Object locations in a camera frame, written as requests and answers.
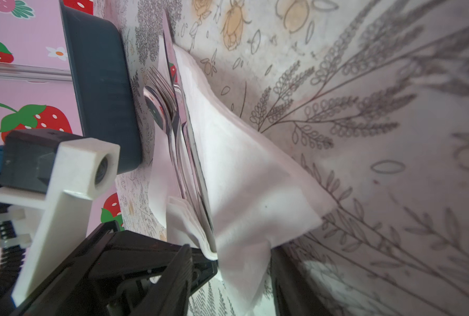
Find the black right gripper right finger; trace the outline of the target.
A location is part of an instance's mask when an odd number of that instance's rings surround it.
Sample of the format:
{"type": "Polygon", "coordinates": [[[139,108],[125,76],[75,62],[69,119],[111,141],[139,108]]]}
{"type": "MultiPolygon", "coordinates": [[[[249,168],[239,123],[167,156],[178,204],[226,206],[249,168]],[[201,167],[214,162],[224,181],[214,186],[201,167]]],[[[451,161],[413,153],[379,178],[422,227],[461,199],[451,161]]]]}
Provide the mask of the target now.
{"type": "Polygon", "coordinates": [[[280,246],[271,250],[271,282],[276,315],[331,315],[280,246]]]}

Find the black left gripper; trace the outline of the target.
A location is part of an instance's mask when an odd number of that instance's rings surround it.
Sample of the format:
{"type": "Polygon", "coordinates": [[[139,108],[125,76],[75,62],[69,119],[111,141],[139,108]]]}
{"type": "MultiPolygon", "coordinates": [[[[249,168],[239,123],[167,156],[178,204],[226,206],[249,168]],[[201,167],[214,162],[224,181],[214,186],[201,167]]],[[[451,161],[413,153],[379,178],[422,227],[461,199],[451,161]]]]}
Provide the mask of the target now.
{"type": "Polygon", "coordinates": [[[139,315],[137,310],[179,245],[101,224],[13,315],[139,315]]]}

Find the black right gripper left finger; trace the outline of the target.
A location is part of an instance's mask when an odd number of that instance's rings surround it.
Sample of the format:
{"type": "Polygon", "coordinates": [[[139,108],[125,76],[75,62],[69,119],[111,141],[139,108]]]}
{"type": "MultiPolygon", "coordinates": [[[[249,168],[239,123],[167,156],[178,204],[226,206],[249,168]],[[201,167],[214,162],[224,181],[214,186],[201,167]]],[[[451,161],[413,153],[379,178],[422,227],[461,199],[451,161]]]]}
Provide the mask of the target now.
{"type": "Polygon", "coordinates": [[[165,263],[159,280],[130,313],[131,315],[186,315],[192,286],[192,249],[186,244],[165,263]]]}

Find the white paper napkin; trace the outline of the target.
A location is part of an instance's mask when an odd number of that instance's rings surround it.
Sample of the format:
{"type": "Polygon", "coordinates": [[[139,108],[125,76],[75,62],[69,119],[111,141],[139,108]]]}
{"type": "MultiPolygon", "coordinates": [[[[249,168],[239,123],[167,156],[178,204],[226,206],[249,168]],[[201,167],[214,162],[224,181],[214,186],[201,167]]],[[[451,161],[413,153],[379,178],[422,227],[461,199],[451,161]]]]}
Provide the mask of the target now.
{"type": "Polygon", "coordinates": [[[175,47],[175,53],[207,188],[215,251],[180,198],[161,130],[148,175],[148,205],[170,242],[192,242],[218,261],[235,312],[251,315],[262,296],[271,250],[319,227],[337,205],[298,163],[222,103],[188,52],[175,47]]]}

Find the silver table knife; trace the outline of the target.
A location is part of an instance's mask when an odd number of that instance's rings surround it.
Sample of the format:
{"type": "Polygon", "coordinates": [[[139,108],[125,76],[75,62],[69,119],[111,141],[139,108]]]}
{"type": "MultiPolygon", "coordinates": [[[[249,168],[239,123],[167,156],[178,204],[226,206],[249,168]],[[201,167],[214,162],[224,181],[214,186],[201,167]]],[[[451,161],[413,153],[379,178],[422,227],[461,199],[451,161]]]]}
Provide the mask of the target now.
{"type": "Polygon", "coordinates": [[[175,97],[176,110],[172,119],[173,130],[176,135],[176,151],[179,162],[180,175],[186,188],[186,198],[192,204],[203,227],[209,249],[217,251],[213,225],[209,216],[206,198],[206,186],[201,173],[199,154],[194,140],[194,133],[190,125],[190,117],[186,104],[186,96],[180,76],[180,67],[173,45],[171,25],[166,10],[162,13],[163,39],[167,70],[171,79],[171,88],[175,97]]]}

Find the silver spoon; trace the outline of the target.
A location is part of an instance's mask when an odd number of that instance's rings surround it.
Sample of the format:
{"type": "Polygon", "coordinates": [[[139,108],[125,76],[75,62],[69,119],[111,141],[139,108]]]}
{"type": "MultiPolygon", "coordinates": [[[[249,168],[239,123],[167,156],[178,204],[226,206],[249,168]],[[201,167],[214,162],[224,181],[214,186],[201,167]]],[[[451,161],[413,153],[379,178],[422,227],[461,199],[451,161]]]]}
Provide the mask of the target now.
{"type": "Polygon", "coordinates": [[[145,86],[143,89],[143,95],[147,104],[147,107],[151,111],[151,114],[154,117],[154,121],[157,123],[158,127],[165,133],[168,139],[169,155],[171,159],[172,166],[175,170],[176,179],[179,183],[180,195],[183,199],[187,199],[188,191],[181,173],[181,168],[177,160],[176,155],[176,142],[175,135],[172,131],[171,126],[171,112],[165,100],[163,99],[160,92],[157,88],[152,86],[145,86]]]}

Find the silver fork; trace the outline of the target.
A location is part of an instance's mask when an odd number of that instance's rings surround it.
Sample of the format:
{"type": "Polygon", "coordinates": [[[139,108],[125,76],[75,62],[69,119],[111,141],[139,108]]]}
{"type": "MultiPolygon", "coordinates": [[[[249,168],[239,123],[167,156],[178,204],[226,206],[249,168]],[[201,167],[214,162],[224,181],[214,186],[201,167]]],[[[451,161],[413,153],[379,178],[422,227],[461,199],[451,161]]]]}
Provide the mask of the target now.
{"type": "Polygon", "coordinates": [[[182,127],[175,95],[168,78],[155,67],[147,70],[144,100],[155,123],[154,156],[148,183],[148,205],[159,224],[166,227],[171,198],[198,207],[196,175],[186,153],[186,130],[182,127]]]}

